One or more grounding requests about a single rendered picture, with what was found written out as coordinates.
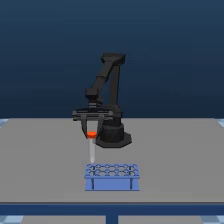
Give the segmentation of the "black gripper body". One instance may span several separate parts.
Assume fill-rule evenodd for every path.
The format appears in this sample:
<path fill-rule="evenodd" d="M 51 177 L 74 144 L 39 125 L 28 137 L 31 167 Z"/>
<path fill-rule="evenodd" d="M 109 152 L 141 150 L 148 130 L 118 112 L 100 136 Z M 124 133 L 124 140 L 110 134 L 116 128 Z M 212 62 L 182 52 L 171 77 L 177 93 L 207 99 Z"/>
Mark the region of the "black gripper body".
<path fill-rule="evenodd" d="M 100 118 L 103 118 L 104 120 L 112 120 L 114 118 L 114 113 L 111 110 L 102 107 L 81 108 L 72 111 L 72 118 L 74 121 L 80 121 L 82 118 L 85 118 L 88 121 L 97 121 Z"/>

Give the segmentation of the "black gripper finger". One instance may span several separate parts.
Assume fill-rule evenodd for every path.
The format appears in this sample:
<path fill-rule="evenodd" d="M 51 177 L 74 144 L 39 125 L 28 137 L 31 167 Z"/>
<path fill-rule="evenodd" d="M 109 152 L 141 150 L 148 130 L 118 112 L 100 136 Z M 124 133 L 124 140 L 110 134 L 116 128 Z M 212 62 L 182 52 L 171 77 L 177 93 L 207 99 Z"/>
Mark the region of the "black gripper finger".
<path fill-rule="evenodd" d="M 100 136 L 100 132 L 103 126 L 103 122 L 104 122 L 104 116 L 100 116 L 98 119 L 98 125 L 97 125 L 97 137 L 96 139 Z"/>
<path fill-rule="evenodd" d="M 82 131 L 85 135 L 86 138 L 87 137 L 87 119 L 86 117 L 81 117 L 81 127 L 82 127 Z"/>

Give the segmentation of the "clear tube with orange cap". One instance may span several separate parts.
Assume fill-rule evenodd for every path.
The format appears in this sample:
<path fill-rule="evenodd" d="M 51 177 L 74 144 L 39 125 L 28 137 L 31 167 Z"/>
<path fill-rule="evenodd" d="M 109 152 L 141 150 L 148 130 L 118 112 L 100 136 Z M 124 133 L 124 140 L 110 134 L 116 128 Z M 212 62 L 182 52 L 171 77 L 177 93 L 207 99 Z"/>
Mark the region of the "clear tube with orange cap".
<path fill-rule="evenodd" d="M 95 162 L 96 157 L 96 137 L 97 133 L 95 131 L 89 131 L 87 133 L 88 137 L 88 148 L 89 148 L 89 160 L 91 163 Z"/>

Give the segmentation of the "blue test tube rack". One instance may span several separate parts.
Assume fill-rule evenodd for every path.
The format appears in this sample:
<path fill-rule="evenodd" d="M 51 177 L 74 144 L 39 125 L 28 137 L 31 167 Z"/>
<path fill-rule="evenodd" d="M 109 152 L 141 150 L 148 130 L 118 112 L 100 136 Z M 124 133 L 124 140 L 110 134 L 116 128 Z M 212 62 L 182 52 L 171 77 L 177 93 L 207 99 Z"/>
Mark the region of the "blue test tube rack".
<path fill-rule="evenodd" d="M 86 191 L 138 191 L 140 173 L 137 164 L 87 164 Z"/>

